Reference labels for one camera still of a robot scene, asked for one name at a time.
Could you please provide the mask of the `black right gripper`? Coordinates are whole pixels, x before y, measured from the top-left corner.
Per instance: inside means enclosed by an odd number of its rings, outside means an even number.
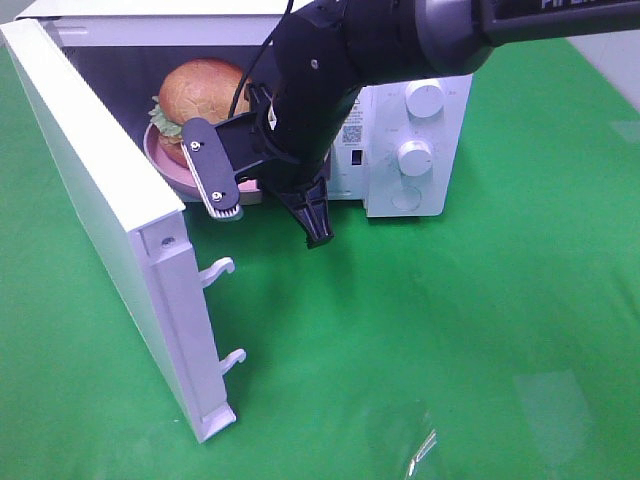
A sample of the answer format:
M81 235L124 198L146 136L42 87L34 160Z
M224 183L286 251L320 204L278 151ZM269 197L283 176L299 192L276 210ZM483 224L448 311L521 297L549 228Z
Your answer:
M275 90L263 83L249 85L256 130L263 136L252 142L260 161L249 177L276 192L304 230L308 249L334 238L327 175L321 170L357 96L356 86L336 82L280 82Z

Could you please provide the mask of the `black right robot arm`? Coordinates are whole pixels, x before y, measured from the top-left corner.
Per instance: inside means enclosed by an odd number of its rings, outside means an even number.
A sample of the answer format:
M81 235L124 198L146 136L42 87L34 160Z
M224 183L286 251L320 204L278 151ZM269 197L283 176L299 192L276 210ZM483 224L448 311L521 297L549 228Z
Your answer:
M333 235L325 157L362 88L467 75L509 43L638 25L635 1L311 2L272 32L276 87L250 87L268 141L293 160L260 183L320 246Z

